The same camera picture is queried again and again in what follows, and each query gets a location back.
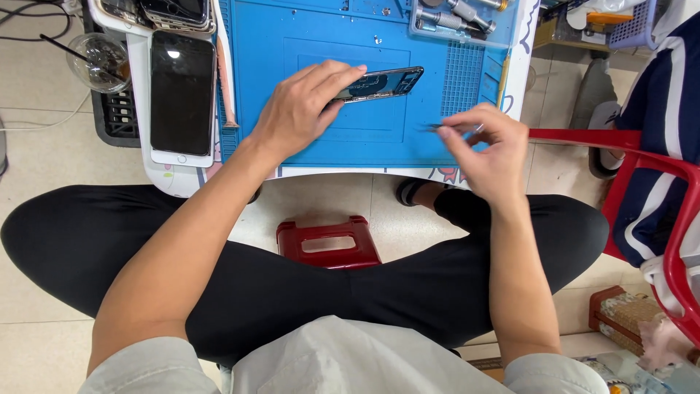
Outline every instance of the shirt sleeve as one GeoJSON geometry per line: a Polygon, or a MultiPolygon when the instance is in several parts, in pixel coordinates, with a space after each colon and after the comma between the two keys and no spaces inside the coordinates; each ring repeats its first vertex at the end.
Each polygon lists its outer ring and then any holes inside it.
{"type": "Polygon", "coordinates": [[[603,378],[587,365],[559,354],[518,357],[505,368],[503,384],[517,394],[609,394],[603,378]]]}
{"type": "Polygon", "coordinates": [[[202,371],[195,349],[175,337],[137,342],[100,364],[78,394],[221,394],[202,371]]]}

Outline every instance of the white cable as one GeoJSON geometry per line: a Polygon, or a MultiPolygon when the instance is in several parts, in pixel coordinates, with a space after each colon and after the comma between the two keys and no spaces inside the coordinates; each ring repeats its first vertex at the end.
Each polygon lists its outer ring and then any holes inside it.
{"type": "Polygon", "coordinates": [[[83,99],[83,101],[81,101],[80,104],[78,104],[78,108],[76,108],[76,110],[73,111],[72,114],[68,115],[67,118],[65,118],[64,120],[62,120],[62,121],[60,121],[60,122],[58,122],[58,123],[54,123],[54,124],[48,125],[48,126],[41,126],[41,127],[0,128],[0,131],[43,130],[43,129],[46,129],[46,128],[49,128],[49,127],[58,126],[59,124],[68,121],[70,118],[73,117],[73,115],[75,115],[75,114],[78,113],[78,110],[83,106],[83,103],[88,99],[88,97],[90,96],[90,93],[91,93],[91,92],[92,92],[91,90],[88,90],[88,91],[87,91],[87,95],[85,96],[85,98],[83,99]]]}

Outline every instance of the black plastic crate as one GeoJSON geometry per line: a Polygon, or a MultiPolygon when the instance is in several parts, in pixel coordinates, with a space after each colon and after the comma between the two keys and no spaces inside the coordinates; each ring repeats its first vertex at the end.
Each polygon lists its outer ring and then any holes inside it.
{"type": "MultiPolygon", "coordinates": [[[[104,33],[90,17],[87,0],[83,0],[85,33],[104,33]]],[[[115,147],[140,148],[139,124],[131,88],[120,93],[105,94],[92,91],[94,128],[102,141],[115,147]]]]}

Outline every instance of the white desk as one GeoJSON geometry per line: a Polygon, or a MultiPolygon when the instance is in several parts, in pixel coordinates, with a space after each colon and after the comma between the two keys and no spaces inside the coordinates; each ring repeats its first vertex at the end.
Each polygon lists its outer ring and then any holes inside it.
{"type": "MultiPolygon", "coordinates": [[[[130,25],[122,20],[113,18],[101,12],[95,5],[96,0],[90,0],[92,19],[103,27],[124,32],[127,35],[129,48],[129,63],[132,73],[132,89],[136,103],[136,115],[139,121],[141,136],[141,155],[143,166],[148,178],[165,193],[178,197],[189,197],[198,190],[207,179],[221,167],[221,151],[218,144],[218,130],[215,130],[216,152],[214,165],[210,168],[194,168],[182,165],[164,165],[151,160],[150,139],[150,65],[148,40],[152,31],[138,25],[130,25]]],[[[525,94],[532,53],[532,42],[535,36],[539,0],[521,0],[515,25],[516,45],[512,48],[510,65],[507,71],[503,111],[514,119],[520,119],[520,111],[525,94]]],[[[294,177],[297,175],[321,174],[327,172],[378,172],[404,175],[416,178],[431,179],[437,182],[467,187],[467,183],[457,168],[319,168],[319,167],[279,167],[268,179],[294,177]]]]}

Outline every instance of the person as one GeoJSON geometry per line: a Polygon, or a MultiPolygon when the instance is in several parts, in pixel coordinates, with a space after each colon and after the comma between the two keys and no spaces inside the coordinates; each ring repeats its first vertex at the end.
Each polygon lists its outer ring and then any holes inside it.
{"type": "Polygon", "coordinates": [[[0,237],[16,266],[95,317],[80,393],[218,393],[197,358],[232,369],[226,393],[608,392],[561,355],[551,295],[600,255],[607,222],[572,198],[526,196],[528,128],[489,105],[438,130],[472,191],[417,179],[397,190],[468,236],[358,270],[227,240],[267,174],[323,133],[343,105],[327,103],[366,69],[325,61],[279,83],[186,201],[152,185],[78,185],[8,216],[0,237]],[[479,123],[467,142],[452,128],[479,123]],[[474,152],[478,140],[490,147],[474,152]],[[491,330],[505,385],[448,350],[491,330]]]}

